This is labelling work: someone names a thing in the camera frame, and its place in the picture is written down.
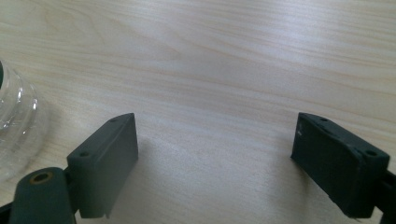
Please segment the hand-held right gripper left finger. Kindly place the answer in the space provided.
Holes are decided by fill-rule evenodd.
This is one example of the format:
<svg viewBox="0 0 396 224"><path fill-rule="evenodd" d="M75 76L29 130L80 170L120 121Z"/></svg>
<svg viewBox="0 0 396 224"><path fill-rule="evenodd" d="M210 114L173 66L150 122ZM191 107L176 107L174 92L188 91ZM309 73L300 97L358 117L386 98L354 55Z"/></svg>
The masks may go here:
<svg viewBox="0 0 396 224"><path fill-rule="evenodd" d="M108 120L67 156L72 209L83 218L109 216L137 160L134 114Z"/></svg>

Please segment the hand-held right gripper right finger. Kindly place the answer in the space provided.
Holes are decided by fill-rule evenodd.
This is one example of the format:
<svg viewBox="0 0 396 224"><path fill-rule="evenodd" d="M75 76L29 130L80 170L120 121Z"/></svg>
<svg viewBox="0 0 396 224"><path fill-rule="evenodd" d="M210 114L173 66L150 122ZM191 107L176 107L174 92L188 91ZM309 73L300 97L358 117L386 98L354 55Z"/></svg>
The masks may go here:
<svg viewBox="0 0 396 224"><path fill-rule="evenodd" d="M390 217L390 155L329 119L298 115L291 158L345 215Z"/></svg>

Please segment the clear plastic bottle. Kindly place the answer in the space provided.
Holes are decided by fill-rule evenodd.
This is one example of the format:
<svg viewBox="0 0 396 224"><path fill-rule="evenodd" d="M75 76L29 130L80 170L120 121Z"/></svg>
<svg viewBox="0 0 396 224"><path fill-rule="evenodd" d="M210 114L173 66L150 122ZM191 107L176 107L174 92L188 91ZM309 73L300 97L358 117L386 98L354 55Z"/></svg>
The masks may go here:
<svg viewBox="0 0 396 224"><path fill-rule="evenodd" d="M35 87L0 60L0 182L17 175L42 138Z"/></svg>

